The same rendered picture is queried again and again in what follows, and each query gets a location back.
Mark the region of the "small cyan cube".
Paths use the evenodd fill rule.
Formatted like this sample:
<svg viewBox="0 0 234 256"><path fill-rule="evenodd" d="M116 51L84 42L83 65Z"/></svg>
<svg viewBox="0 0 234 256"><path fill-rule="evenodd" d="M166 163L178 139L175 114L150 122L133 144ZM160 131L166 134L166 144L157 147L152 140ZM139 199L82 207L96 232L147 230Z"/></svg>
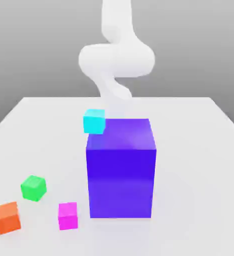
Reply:
<svg viewBox="0 0 234 256"><path fill-rule="evenodd" d="M88 109L83 115L83 128L86 134L101 135L106 126L104 109Z"/></svg>

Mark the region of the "small magenta cube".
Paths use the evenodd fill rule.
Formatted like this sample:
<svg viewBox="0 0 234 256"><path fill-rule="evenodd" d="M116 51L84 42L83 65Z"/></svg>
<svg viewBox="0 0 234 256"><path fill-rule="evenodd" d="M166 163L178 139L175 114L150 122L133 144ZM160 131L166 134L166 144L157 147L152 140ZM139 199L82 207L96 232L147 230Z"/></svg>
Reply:
<svg viewBox="0 0 234 256"><path fill-rule="evenodd" d="M78 214L76 202L65 202L59 204L58 223L60 230L71 230L78 228Z"/></svg>

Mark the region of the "small green cube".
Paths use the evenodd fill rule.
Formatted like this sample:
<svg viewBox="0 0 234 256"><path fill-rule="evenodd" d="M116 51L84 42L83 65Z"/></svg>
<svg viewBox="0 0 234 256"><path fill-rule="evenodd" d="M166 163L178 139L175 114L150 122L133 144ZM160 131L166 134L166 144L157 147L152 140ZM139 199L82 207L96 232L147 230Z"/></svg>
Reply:
<svg viewBox="0 0 234 256"><path fill-rule="evenodd" d="M47 192L46 180L39 176L30 175L21 184L21 192L24 199L38 202Z"/></svg>

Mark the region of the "small orange cube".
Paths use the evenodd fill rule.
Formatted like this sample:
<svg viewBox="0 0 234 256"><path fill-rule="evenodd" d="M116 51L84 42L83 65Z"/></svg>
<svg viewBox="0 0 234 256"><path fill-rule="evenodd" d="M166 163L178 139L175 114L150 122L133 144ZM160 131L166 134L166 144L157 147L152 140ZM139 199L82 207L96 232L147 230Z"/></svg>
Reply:
<svg viewBox="0 0 234 256"><path fill-rule="evenodd" d="M19 230L21 221L17 202L0 205L0 235Z"/></svg>

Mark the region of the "large purple box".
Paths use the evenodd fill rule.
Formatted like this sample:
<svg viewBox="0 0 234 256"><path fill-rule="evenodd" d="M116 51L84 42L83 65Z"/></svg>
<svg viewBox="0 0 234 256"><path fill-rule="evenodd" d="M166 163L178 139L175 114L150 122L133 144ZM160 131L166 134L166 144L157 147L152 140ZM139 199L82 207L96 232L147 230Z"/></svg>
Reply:
<svg viewBox="0 0 234 256"><path fill-rule="evenodd" d="M91 218L149 219L157 149L149 119L107 119L90 134L86 163Z"/></svg>

